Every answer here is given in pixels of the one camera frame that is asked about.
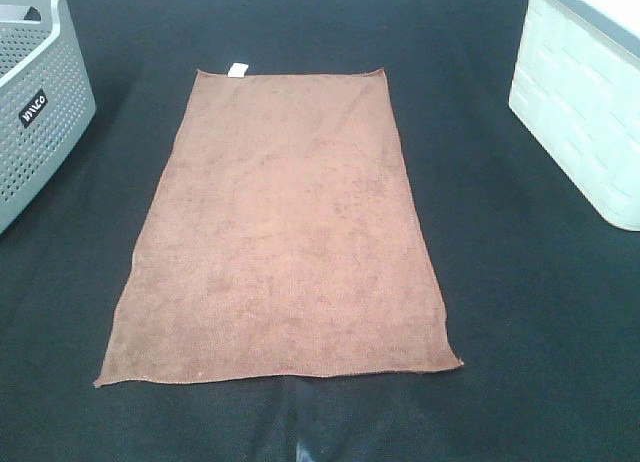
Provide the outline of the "white plastic storage bin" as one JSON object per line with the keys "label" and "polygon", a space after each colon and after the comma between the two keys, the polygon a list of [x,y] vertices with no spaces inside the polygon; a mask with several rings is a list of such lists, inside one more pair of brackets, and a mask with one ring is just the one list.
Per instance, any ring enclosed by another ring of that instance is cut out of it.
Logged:
{"label": "white plastic storage bin", "polygon": [[528,0],[508,105],[611,225],[639,228],[639,0]]}

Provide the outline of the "brown towel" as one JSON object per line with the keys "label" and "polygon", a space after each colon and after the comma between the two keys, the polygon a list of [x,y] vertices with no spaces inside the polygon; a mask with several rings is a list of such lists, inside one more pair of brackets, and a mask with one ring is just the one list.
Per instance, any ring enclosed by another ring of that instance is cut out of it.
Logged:
{"label": "brown towel", "polygon": [[98,386],[458,369],[383,69],[198,71]]}

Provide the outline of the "grey perforated laundry basket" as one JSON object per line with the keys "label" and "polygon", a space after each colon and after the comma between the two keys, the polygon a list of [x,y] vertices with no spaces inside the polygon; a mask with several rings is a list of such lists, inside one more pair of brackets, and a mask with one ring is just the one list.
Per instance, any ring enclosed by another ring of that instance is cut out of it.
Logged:
{"label": "grey perforated laundry basket", "polygon": [[1,226],[65,161],[96,112],[66,0],[1,0],[37,20],[1,22]]}

